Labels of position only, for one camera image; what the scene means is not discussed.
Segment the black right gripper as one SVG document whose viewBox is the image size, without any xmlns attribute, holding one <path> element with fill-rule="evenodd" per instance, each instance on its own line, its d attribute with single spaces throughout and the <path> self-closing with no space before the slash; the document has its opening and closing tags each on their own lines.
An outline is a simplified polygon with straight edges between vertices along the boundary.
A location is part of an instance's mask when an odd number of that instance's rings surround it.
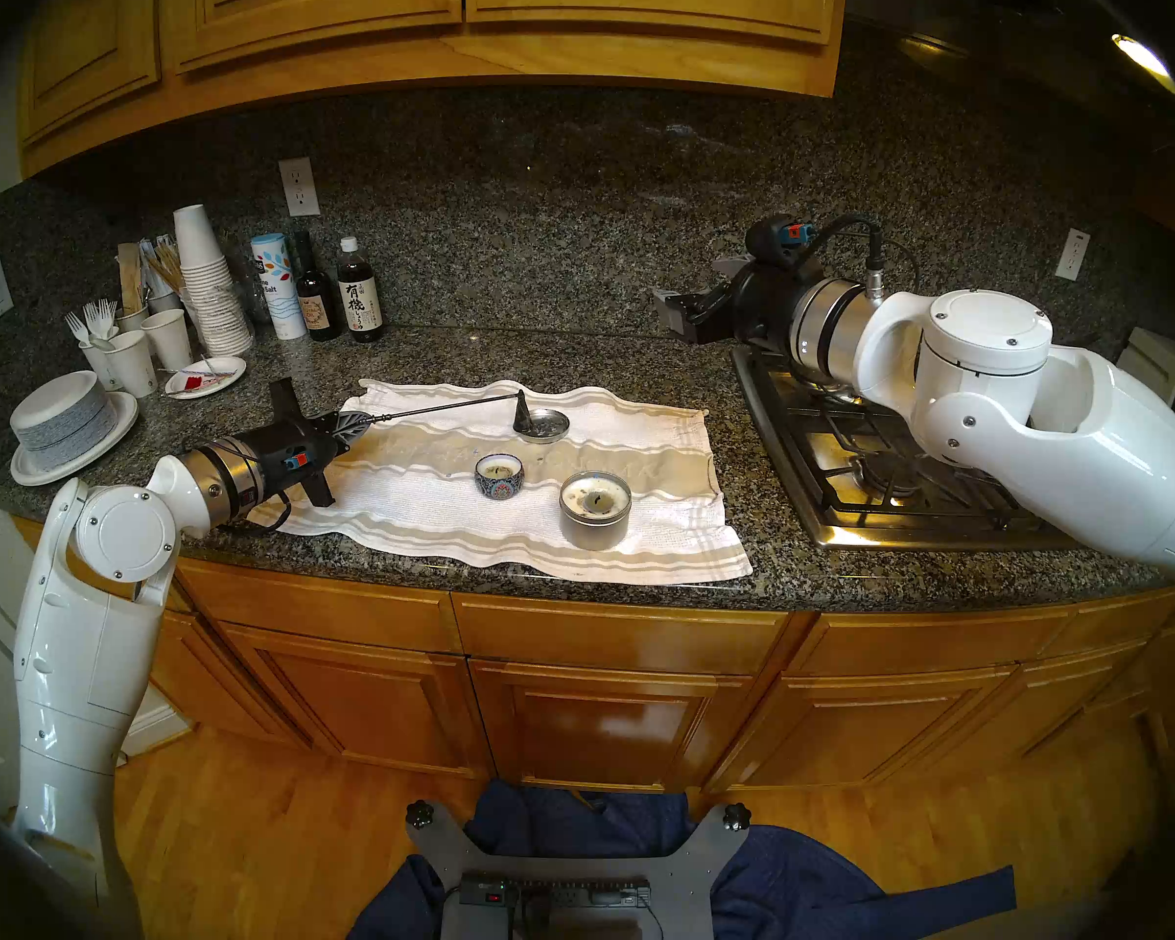
<svg viewBox="0 0 1175 940">
<path fill-rule="evenodd" d="M 765 350 L 788 350 L 798 307 L 815 286 L 815 258 L 798 271 L 788 271 L 751 257 L 720 257 L 716 258 L 716 273 L 728 293 L 727 304 L 716 315 L 709 316 L 719 308 L 720 289 L 654 289 L 659 316 L 679 318 L 679 340 L 687 345 L 738 341 Z"/>
</svg>

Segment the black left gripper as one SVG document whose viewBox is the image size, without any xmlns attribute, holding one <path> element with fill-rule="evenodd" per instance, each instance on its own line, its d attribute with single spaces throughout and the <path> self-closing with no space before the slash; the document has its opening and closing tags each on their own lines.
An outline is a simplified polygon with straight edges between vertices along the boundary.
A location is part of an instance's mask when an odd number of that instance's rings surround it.
<svg viewBox="0 0 1175 940">
<path fill-rule="evenodd" d="M 240 442 L 258 464 L 261 490 L 270 496 L 300 485 L 314 506 L 333 506 L 325 469 L 350 451 L 354 438 L 370 429 L 376 418 L 357 410 L 307 416 L 298 407 L 290 377 L 271 381 L 269 392 L 271 423 L 240 434 Z"/>
</svg>

